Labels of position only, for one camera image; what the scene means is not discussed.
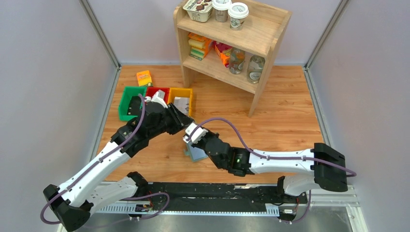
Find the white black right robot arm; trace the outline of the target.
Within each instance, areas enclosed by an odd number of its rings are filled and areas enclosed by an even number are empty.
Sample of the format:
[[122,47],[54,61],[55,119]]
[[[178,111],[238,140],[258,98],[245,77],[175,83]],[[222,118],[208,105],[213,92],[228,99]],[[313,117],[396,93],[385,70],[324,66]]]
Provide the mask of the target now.
[[278,178],[281,195],[299,196],[312,189],[346,192],[345,156],[324,143],[293,152],[267,152],[231,146],[217,133],[195,132],[186,136],[193,147],[203,150],[219,169],[244,177],[263,173],[292,173]]

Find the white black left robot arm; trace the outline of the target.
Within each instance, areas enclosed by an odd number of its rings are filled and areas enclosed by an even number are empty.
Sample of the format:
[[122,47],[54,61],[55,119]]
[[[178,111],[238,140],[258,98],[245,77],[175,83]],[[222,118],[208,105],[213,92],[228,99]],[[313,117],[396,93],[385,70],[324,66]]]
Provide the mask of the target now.
[[165,132],[174,135],[192,122],[193,118],[172,103],[167,106],[145,103],[137,116],[120,127],[89,164],[59,186],[50,184],[43,190],[47,206],[58,218],[57,223],[73,232],[99,209],[122,199],[146,195],[148,183],[138,172],[128,173],[103,188],[98,186],[117,167],[148,147],[151,139]]

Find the teal card holder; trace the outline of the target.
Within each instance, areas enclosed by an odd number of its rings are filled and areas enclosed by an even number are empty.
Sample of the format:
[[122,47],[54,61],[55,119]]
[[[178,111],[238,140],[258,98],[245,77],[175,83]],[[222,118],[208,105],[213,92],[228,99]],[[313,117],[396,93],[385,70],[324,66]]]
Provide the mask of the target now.
[[184,155],[189,156],[192,162],[197,162],[208,158],[208,155],[202,149],[193,147],[191,144],[186,144]]

